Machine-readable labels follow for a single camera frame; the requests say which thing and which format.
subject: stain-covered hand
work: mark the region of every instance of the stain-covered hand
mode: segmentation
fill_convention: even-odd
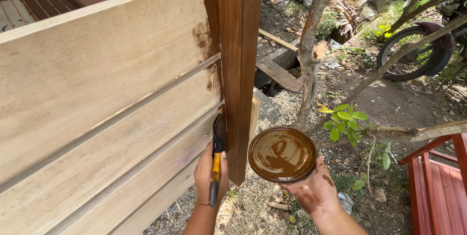
[[[213,172],[213,142],[207,144],[205,150],[199,158],[195,168],[196,203],[209,205],[209,186],[211,185],[211,174]],[[220,156],[220,176],[219,192],[217,196],[217,206],[229,188],[229,172],[225,151]]]
[[[293,184],[280,185],[295,196],[300,206],[314,219],[326,211],[341,207],[334,182],[324,164],[324,157],[316,159],[316,168],[311,175]]]

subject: forearm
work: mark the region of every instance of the forearm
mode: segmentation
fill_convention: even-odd
[[[186,223],[184,235],[209,235],[214,234],[214,225],[219,207],[211,208],[208,205],[195,203],[195,208],[190,219]]]

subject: red wooden furniture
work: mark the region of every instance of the red wooden furniture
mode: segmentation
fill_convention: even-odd
[[[457,157],[433,150],[452,139]],[[457,163],[460,169],[429,159]],[[467,234],[467,134],[442,136],[406,156],[412,202],[413,234]]]

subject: plywood sheet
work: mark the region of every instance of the plywood sheet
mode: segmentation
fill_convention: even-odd
[[[107,0],[2,33],[0,192],[218,53],[217,13],[216,0]]]

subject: slatted wooden furniture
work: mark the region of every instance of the slatted wooden furniture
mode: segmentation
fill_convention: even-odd
[[[433,150],[451,139],[457,157]],[[459,169],[429,155],[457,163]],[[467,134],[439,137],[399,164],[409,169],[414,234],[467,234]]]
[[[193,184],[223,105],[241,184],[259,13],[107,0],[1,33],[0,235],[140,234]]]

